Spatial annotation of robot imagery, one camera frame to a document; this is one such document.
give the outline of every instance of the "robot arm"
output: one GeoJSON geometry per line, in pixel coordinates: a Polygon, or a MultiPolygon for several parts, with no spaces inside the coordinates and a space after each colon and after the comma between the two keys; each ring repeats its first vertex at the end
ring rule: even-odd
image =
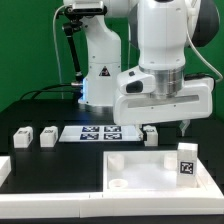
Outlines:
{"type": "Polygon", "coordinates": [[[189,120],[212,113],[214,80],[184,79],[187,32],[194,36],[202,2],[192,7],[193,2],[187,0],[140,0],[136,10],[138,37],[134,38],[140,49],[139,66],[118,76],[115,123],[189,120]]]}
{"type": "MultiPolygon", "coordinates": [[[[214,80],[206,76],[201,79],[184,77],[184,47],[189,45],[187,32],[196,46],[206,45],[217,33],[219,17],[213,0],[64,0],[64,4],[72,6],[73,9],[76,8],[76,3],[89,4],[90,7],[102,2],[107,6],[109,16],[126,17],[131,11],[130,39],[131,43],[140,49],[139,66],[120,73],[118,77],[118,69],[111,67],[109,70],[114,71],[114,74],[110,74],[113,77],[111,80],[107,79],[111,83],[109,84],[105,83],[105,77],[99,77],[99,74],[110,64],[117,66],[119,60],[116,64],[114,57],[111,63],[104,63],[105,57],[102,58],[103,63],[95,63],[94,59],[91,65],[94,67],[92,74],[84,80],[84,83],[87,81],[87,85],[84,85],[84,95],[86,93],[89,99],[83,100],[82,103],[92,102],[93,107],[112,106],[112,98],[116,92],[113,114],[115,123],[119,125],[208,117],[212,113],[211,92],[214,80]],[[109,92],[109,98],[104,97],[105,92],[109,92]]],[[[107,36],[110,31],[105,29],[102,18],[96,18],[94,20],[97,20],[97,23],[88,19],[83,22],[91,26],[91,32],[86,30],[89,55],[98,53],[102,56],[102,43],[98,38],[92,37],[99,34],[107,36]],[[101,27],[103,32],[94,34],[96,25],[101,27]]],[[[108,52],[118,49],[115,52],[119,58],[119,41],[116,48],[112,45],[115,39],[112,36],[108,38],[107,42],[103,43],[103,48],[108,45],[108,52]]]]}

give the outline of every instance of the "black cable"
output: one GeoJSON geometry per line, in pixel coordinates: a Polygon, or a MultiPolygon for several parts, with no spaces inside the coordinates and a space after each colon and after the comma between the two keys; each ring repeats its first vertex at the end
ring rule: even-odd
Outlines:
{"type": "Polygon", "coordinates": [[[47,92],[47,93],[74,93],[74,90],[33,90],[33,91],[29,91],[27,93],[24,93],[19,100],[23,100],[23,98],[31,93],[43,93],[43,92],[47,92]]]}
{"type": "Polygon", "coordinates": [[[36,91],[36,93],[31,97],[31,99],[35,99],[38,95],[40,95],[42,90],[49,90],[49,89],[55,89],[55,88],[60,88],[60,87],[66,87],[66,86],[71,86],[70,83],[62,83],[62,84],[56,84],[52,86],[46,86],[43,89],[36,91]]]}

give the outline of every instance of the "white block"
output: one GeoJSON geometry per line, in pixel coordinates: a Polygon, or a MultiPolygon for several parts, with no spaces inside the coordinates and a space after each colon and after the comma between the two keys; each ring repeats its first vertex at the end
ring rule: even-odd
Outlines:
{"type": "Polygon", "coordinates": [[[121,154],[110,154],[107,160],[108,169],[121,171],[124,169],[124,156],[121,154]]]}
{"type": "Polygon", "coordinates": [[[13,136],[15,148],[28,148],[33,140],[33,129],[31,127],[20,128],[13,136]]]}
{"type": "Polygon", "coordinates": [[[147,134],[147,141],[145,141],[145,146],[158,146],[158,132],[156,127],[147,125],[144,127],[144,131],[147,134]]]}
{"type": "Polygon", "coordinates": [[[58,140],[58,128],[55,126],[46,127],[40,135],[41,147],[54,147],[58,140]]]}
{"type": "Polygon", "coordinates": [[[197,187],[197,154],[197,144],[179,143],[177,151],[177,186],[197,187]]]}
{"type": "Polygon", "coordinates": [[[164,168],[175,171],[177,169],[177,154],[167,153],[164,156],[164,168]]]}
{"type": "Polygon", "coordinates": [[[11,162],[9,156],[0,157],[0,187],[11,172],[11,162]]]}

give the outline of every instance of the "black surface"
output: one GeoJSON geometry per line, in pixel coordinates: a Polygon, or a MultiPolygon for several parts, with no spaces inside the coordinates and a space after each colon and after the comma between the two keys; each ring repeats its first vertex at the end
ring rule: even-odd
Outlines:
{"type": "MultiPolygon", "coordinates": [[[[179,142],[199,144],[199,158],[223,191],[224,124],[215,118],[192,121],[182,138],[179,122],[158,124],[159,147],[142,143],[59,143],[41,149],[39,136],[48,126],[111,125],[111,115],[76,109],[70,100],[25,100],[0,113],[0,155],[11,156],[12,172],[0,193],[62,193],[102,191],[104,151],[174,150],[179,142]],[[34,140],[28,149],[14,149],[13,135],[31,126],[34,140]]],[[[91,219],[0,220],[0,223],[224,223],[224,216],[149,216],[91,219]]]]}

